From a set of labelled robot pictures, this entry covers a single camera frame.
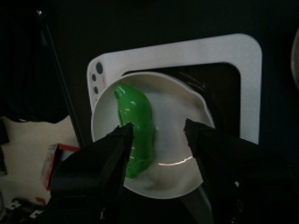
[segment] green pepper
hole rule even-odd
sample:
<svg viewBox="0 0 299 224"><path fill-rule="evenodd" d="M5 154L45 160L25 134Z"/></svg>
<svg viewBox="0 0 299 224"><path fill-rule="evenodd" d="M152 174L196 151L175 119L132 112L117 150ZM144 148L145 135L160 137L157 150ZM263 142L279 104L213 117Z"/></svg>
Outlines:
<svg viewBox="0 0 299 224"><path fill-rule="evenodd" d="M152 109L145 95L128 85L116 85L115 96L120 125L133 124L135 139L125 168L125 176L132 179L155 159Z"/></svg>

